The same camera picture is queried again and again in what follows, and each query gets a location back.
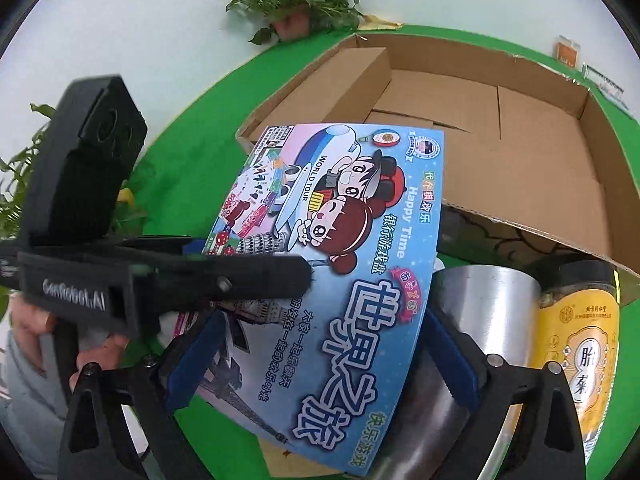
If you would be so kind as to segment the person's left hand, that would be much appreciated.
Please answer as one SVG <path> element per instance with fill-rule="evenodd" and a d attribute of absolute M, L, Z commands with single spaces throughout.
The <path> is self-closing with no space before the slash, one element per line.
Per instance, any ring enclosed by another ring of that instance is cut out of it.
<path fill-rule="evenodd" d="M 29 304 L 20 292 L 12 292 L 9 300 L 13 337 L 27 362 L 40 374 L 44 373 L 40 337 L 53 332 L 55 317 Z M 76 356 L 77 372 L 70 376 L 70 388 L 78 381 L 79 372 L 91 362 L 96 362 L 102 370 L 116 370 L 122 362 L 129 339 L 122 335 L 111 335 L 97 347 L 81 351 Z"/>

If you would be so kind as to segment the grey sleeve forearm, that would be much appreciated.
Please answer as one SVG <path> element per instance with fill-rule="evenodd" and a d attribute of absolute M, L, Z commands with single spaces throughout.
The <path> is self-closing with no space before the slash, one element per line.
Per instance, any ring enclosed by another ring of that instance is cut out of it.
<path fill-rule="evenodd" d="M 6 348 L 6 385 L 1 425 L 18 456 L 38 479 L 58 478 L 58 451 L 65 416 L 53 406 L 50 382 L 32 366 L 10 334 Z"/>

